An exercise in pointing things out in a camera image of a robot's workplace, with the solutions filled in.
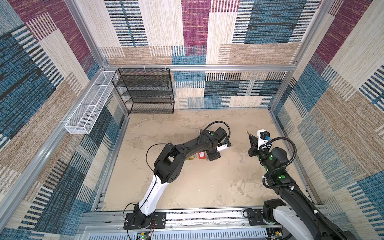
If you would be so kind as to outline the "red padlock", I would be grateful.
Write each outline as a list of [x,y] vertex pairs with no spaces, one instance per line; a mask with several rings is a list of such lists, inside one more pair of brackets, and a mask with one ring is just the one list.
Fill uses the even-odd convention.
[[207,159],[206,153],[205,152],[199,152],[198,153],[199,159],[204,160]]

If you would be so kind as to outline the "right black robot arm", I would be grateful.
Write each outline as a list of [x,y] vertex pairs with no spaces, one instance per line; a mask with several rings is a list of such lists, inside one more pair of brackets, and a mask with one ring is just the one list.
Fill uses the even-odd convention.
[[297,147],[286,137],[272,139],[266,130],[248,134],[250,157],[257,157],[266,173],[262,177],[265,188],[279,198],[266,201],[264,222],[278,223],[296,240],[355,240],[350,231],[343,231],[326,217],[303,193],[286,168],[297,156]]

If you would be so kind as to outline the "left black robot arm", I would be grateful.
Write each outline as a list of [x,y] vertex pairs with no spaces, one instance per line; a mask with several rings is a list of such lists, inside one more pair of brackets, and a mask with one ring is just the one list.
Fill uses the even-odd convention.
[[180,175],[184,162],[189,157],[200,152],[206,152],[209,159],[216,160],[221,157],[220,151],[231,146],[229,139],[231,130],[219,127],[215,131],[209,130],[208,125],[200,130],[199,136],[182,144],[164,144],[164,148],[154,163],[153,179],[143,199],[135,204],[133,220],[141,228],[152,222],[152,215],[156,210],[166,187],[174,182]]

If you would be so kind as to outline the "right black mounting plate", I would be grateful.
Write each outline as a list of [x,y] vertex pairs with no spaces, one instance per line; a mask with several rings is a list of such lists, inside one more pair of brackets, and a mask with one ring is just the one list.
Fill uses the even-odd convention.
[[247,208],[245,216],[249,221],[250,226],[265,226],[267,223],[264,221],[262,209]]

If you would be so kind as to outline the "black mounting plate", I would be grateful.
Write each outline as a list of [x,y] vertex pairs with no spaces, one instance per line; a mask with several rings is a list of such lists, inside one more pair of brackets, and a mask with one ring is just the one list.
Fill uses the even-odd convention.
[[249,221],[250,226],[265,226],[267,223],[264,221],[262,209],[247,208],[245,216]]
[[124,230],[164,229],[167,220],[166,212],[154,212],[149,216],[142,213],[127,213]]

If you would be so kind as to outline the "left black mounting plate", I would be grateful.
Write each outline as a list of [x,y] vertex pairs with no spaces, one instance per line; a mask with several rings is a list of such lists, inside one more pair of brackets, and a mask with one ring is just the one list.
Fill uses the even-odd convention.
[[127,213],[124,230],[164,229],[167,220],[166,212],[154,212],[149,216],[142,213]]

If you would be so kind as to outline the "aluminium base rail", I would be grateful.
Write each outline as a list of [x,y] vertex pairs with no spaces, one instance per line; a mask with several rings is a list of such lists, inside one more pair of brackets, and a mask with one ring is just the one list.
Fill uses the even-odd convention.
[[203,208],[164,210],[164,229],[124,230],[123,213],[85,213],[77,240],[296,240],[282,225],[250,226],[247,208]]

